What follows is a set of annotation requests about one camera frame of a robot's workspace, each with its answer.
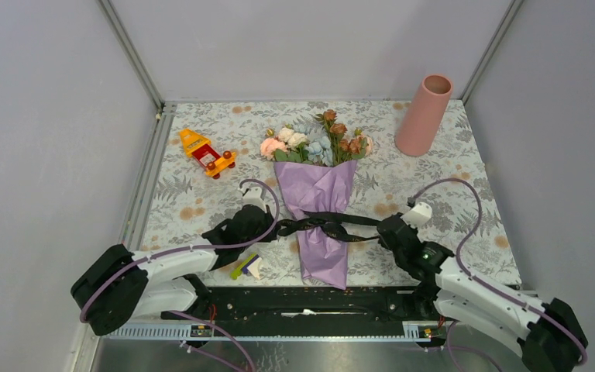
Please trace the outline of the black ribbon with gold letters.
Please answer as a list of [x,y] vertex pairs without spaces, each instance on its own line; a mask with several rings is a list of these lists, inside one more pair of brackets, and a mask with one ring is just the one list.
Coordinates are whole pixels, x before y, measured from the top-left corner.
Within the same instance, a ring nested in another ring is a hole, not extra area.
[[306,218],[299,220],[282,219],[275,227],[278,236],[289,236],[300,231],[320,229],[327,237],[346,243],[366,242],[380,237],[376,234],[370,237],[350,234],[344,224],[377,227],[379,220],[359,215],[349,215],[339,212],[306,212]]

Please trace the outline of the purple paper flower bouquet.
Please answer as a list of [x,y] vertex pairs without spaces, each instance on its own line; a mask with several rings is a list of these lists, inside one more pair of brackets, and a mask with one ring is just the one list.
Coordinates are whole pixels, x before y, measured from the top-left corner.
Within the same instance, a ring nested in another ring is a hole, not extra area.
[[[268,130],[260,154],[273,161],[284,205],[292,220],[306,218],[306,212],[343,213],[353,191],[358,160],[371,150],[371,139],[361,130],[350,133],[327,109],[286,125]],[[346,242],[327,237],[320,229],[293,233],[300,247],[301,276],[334,288],[347,285]]]

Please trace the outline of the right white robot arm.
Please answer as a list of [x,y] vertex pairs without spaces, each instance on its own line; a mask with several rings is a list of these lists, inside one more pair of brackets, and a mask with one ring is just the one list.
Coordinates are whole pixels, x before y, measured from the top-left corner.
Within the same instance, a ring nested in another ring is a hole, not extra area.
[[460,321],[513,351],[530,371],[571,371],[587,361],[588,340],[571,307],[522,294],[463,268],[448,248],[418,238],[402,215],[379,222],[380,245],[420,284],[414,311]]

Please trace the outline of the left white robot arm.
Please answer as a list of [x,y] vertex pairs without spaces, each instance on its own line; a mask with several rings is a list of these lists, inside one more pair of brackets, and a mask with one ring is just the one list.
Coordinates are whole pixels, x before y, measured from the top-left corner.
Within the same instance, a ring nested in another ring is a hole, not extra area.
[[244,205],[232,218],[182,248],[133,253],[122,244],[109,247],[70,289],[80,320],[97,336],[108,335],[130,319],[163,311],[183,311],[198,319],[208,296],[188,280],[225,267],[254,243],[269,242],[276,218],[269,207]]

